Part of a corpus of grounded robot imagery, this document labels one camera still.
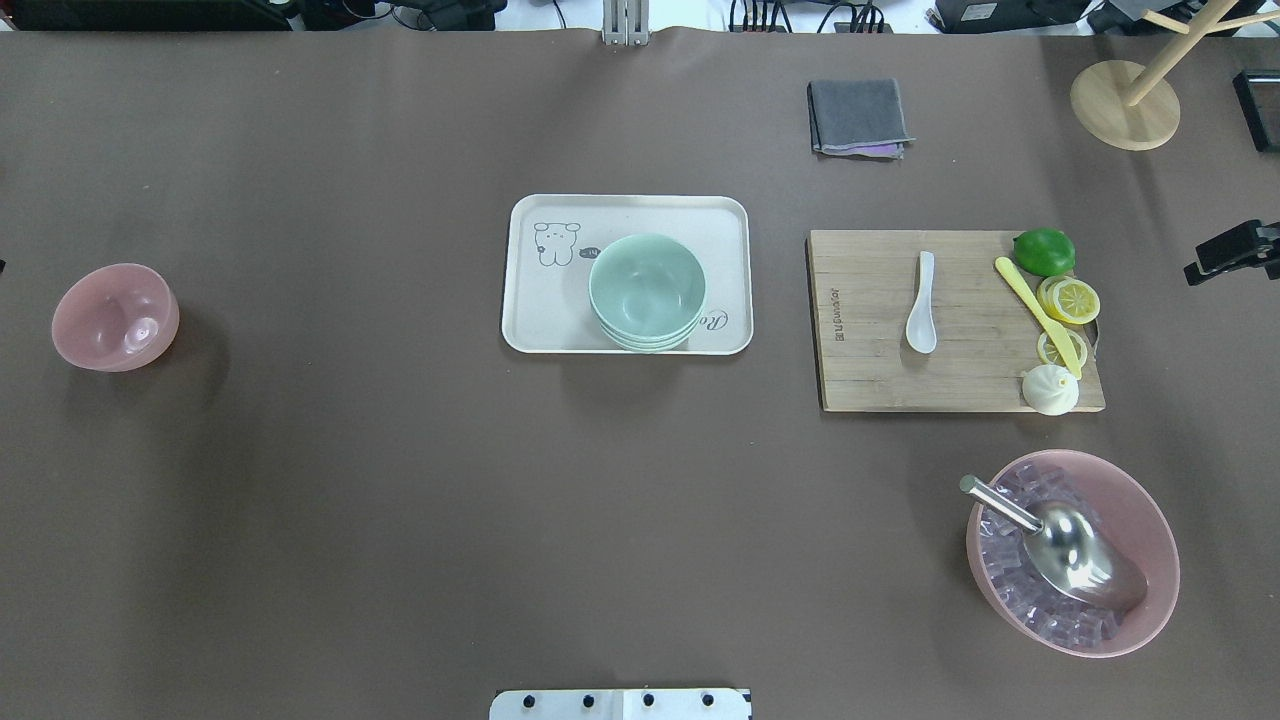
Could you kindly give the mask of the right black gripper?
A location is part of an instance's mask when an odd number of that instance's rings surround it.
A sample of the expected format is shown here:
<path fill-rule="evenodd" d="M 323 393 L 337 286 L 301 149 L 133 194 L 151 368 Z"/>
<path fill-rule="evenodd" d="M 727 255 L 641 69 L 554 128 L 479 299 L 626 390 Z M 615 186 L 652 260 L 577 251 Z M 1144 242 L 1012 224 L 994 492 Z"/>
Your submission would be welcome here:
<path fill-rule="evenodd" d="M 1265 269 L 1267 278 L 1279 279 L 1279 222 L 1243 222 L 1199 243 L 1196 261 L 1184 266 L 1189 286 L 1198 286 L 1228 272 L 1248 266 Z"/>

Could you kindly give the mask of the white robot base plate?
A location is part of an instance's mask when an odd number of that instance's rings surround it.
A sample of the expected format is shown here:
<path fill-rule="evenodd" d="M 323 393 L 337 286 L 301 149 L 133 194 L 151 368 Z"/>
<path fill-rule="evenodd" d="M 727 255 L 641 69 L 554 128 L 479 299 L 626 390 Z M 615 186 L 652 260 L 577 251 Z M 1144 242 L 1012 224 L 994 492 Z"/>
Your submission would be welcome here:
<path fill-rule="evenodd" d="M 503 691 L 489 719 L 751 719 L 753 698 L 736 688 Z"/>

